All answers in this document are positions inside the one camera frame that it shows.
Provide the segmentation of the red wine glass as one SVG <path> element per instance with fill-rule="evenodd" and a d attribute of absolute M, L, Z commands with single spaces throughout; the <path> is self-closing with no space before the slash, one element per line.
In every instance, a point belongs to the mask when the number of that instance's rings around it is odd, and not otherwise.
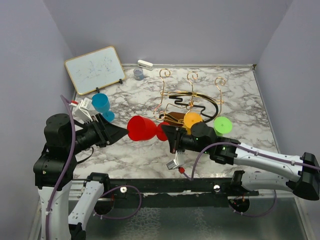
<path fill-rule="evenodd" d="M 148 141 L 157 137 L 160 141 L 167 141 L 162 126 L 168 126 L 167 122 L 156 125 L 151 119 L 143 116 L 133 116 L 127 124 L 128 137 L 133 141 Z"/>

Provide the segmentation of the blue wine glass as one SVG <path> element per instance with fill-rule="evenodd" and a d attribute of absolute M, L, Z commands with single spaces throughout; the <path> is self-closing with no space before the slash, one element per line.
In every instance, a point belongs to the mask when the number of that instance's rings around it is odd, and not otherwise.
<path fill-rule="evenodd" d="M 115 114 L 110 111 L 110 102 L 108 96 L 104 93 L 97 93 L 92 97 L 92 105 L 94 109 L 100 113 L 105 120 L 112 122 L 115 119 Z"/>

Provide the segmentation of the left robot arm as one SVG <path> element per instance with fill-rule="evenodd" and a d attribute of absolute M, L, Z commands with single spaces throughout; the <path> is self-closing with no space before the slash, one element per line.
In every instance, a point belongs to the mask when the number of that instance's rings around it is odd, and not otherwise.
<path fill-rule="evenodd" d="M 83 195 L 69 211 L 69 194 L 78 164 L 76 155 L 92 146 L 110 146 L 127 134 L 125 128 L 108 122 L 100 113 L 84 124 L 65 113 L 46 120 L 46 143 L 33 166 L 41 202 L 41 239 L 86 239 L 90 215 L 98 199 L 110 193 L 111 183 L 108 174 L 92 172 L 85 180 Z"/>

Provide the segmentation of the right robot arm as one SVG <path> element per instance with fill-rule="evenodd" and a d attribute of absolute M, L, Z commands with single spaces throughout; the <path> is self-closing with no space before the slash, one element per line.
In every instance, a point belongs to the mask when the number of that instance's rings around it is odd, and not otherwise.
<path fill-rule="evenodd" d="M 320 199 L 320 166 L 314 154 L 287 155 L 247 145 L 236 139 L 218 136 L 214 128 L 204 122 L 195 123 L 191 133 L 183 127 L 162 125 L 170 152 L 197 152 L 198 163 L 203 154 L 222 165 L 238 165 L 259 169 L 259 172 L 234 173 L 229 189 L 240 196 L 257 190 L 282 190 L 295 196 L 318 201 Z"/>

